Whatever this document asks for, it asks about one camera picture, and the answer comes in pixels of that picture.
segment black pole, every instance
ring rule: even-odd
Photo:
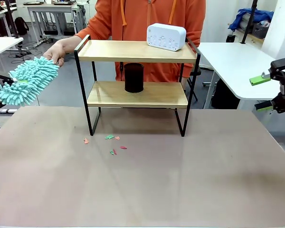
[[[244,37],[243,37],[243,40],[242,40],[241,44],[245,44],[245,41],[246,41],[246,38],[247,38],[247,35],[248,35],[248,30],[250,28],[250,25],[252,23],[253,17],[255,15],[255,11],[257,9],[257,0],[253,0],[251,9],[252,9],[251,15],[250,15],[250,18],[249,18],[249,21],[248,21],[248,25],[247,25],[247,28],[245,30]]]
[[[13,30],[13,33],[15,35],[15,38],[19,38],[19,35],[18,35],[18,32],[16,30],[16,26],[15,26],[15,23],[14,23],[14,20],[13,20],[13,16],[11,14],[11,10],[10,10],[10,4],[9,4],[9,0],[5,0],[5,5],[6,5],[6,9],[8,10],[8,15],[9,15],[9,21],[10,21],[10,24],[11,24],[11,28]]]

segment sleeve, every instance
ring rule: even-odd
[[[206,0],[187,0],[185,29],[195,46],[200,45],[200,36],[206,14]],[[190,77],[193,64],[185,64],[183,77]]]
[[[109,39],[112,25],[112,0],[98,0],[95,4],[96,14],[89,20],[88,26],[78,32],[76,36],[83,39],[90,35],[91,39]]]

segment blue cloth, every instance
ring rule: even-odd
[[[241,20],[244,14],[245,13],[251,14],[251,11],[252,9],[240,9],[238,11],[235,21],[229,26],[229,29],[233,31],[236,30],[239,27],[239,24],[241,23]],[[269,22],[271,22],[273,16],[274,16],[274,12],[272,11],[264,11],[264,10],[256,9],[253,22],[259,23],[263,20],[268,20]]]

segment white speaker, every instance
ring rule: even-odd
[[[152,47],[177,51],[185,45],[186,33],[183,27],[156,23],[147,29],[147,43]]]

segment orange hoodie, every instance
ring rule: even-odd
[[[146,41],[147,27],[154,23],[184,27],[187,37],[198,46],[205,18],[205,0],[98,0],[97,13],[77,35],[83,39]],[[147,82],[176,82],[180,64],[143,63]],[[116,80],[120,81],[119,63],[115,63]],[[191,64],[185,64],[183,76],[189,77]]]

